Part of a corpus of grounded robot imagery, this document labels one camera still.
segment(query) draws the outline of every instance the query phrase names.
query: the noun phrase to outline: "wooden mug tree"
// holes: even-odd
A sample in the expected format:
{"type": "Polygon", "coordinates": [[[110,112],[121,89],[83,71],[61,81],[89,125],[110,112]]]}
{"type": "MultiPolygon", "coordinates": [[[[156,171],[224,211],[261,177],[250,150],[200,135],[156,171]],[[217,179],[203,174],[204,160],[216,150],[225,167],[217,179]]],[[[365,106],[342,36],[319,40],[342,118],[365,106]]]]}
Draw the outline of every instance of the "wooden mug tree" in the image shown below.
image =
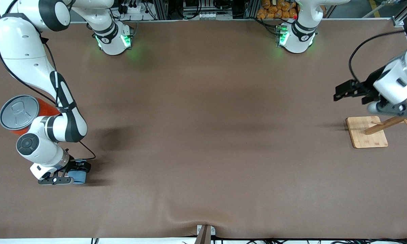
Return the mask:
{"type": "Polygon", "coordinates": [[[407,125],[407,118],[395,116],[383,122],[380,122],[378,116],[349,117],[346,119],[354,148],[387,147],[389,144],[383,130],[400,123],[407,125]]]}

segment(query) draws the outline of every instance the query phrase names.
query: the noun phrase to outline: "blue object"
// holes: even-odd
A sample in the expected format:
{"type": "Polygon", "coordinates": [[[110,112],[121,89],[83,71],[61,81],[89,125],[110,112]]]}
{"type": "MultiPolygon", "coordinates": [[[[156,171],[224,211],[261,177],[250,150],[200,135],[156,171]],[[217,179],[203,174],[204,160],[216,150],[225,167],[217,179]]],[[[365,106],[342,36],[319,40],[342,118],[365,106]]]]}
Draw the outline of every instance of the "blue object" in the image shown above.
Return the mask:
{"type": "Polygon", "coordinates": [[[68,176],[74,179],[73,184],[84,184],[86,182],[86,172],[81,170],[70,170],[68,176]]]}

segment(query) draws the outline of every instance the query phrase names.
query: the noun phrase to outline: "red can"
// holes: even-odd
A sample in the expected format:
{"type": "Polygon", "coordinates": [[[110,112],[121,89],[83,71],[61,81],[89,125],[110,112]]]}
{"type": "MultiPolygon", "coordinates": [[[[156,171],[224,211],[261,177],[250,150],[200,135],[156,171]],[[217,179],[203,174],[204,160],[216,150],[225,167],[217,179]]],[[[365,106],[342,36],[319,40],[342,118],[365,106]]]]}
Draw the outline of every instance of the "red can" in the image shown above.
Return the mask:
{"type": "Polygon", "coordinates": [[[0,124],[14,134],[22,135],[38,116],[55,116],[60,112],[39,98],[19,95],[8,100],[0,110],[0,124]]]}

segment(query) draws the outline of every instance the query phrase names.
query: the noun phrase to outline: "brown tabletop surface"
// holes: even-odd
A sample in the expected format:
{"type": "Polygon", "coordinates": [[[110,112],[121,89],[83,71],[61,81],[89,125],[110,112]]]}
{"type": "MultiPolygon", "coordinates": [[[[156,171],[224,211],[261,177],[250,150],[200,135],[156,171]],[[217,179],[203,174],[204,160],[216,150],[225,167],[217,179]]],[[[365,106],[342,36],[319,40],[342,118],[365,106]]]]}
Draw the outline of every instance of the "brown tabletop surface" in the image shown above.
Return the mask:
{"type": "MultiPolygon", "coordinates": [[[[366,107],[333,102],[355,47],[394,30],[323,21],[297,55],[254,21],[141,23],[114,57],[82,24],[43,34],[97,159],[86,185],[41,186],[0,125],[0,238],[188,236],[202,223],[224,238],[407,238],[407,127],[354,149],[345,119],[366,107]]],[[[354,70],[364,79],[406,49],[403,34],[373,40],[354,70]]],[[[33,95],[0,63],[0,108],[19,94],[33,95]]]]}

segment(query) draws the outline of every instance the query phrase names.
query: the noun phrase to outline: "metal can lid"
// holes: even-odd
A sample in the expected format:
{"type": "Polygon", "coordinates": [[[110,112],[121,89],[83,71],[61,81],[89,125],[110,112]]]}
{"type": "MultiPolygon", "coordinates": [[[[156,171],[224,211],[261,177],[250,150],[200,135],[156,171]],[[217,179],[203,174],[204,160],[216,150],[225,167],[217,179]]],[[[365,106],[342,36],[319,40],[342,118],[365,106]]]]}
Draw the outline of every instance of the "metal can lid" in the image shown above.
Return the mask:
{"type": "Polygon", "coordinates": [[[38,116],[38,100],[29,95],[19,95],[8,100],[0,110],[0,124],[8,130],[21,130],[38,116]]]}

